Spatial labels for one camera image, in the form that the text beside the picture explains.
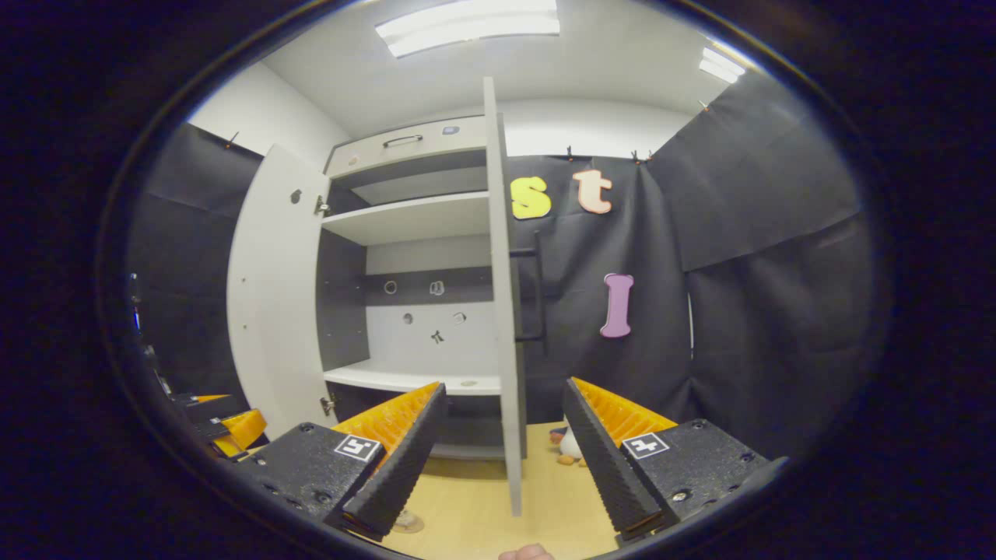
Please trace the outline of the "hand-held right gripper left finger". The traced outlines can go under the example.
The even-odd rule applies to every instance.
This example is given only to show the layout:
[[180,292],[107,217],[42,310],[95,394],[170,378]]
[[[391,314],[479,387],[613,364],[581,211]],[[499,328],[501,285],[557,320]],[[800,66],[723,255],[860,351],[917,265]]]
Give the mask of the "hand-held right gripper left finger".
[[405,509],[446,415],[443,383],[428,383],[324,428],[293,426],[234,471],[273,503],[381,541]]

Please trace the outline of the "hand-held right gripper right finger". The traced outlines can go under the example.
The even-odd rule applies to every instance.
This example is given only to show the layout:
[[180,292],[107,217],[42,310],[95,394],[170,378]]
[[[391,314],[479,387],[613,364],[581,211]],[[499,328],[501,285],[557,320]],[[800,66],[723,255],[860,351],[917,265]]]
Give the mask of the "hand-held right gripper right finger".
[[621,542],[696,523],[787,464],[707,419],[676,423],[580,378],[566,381],[562,405]]

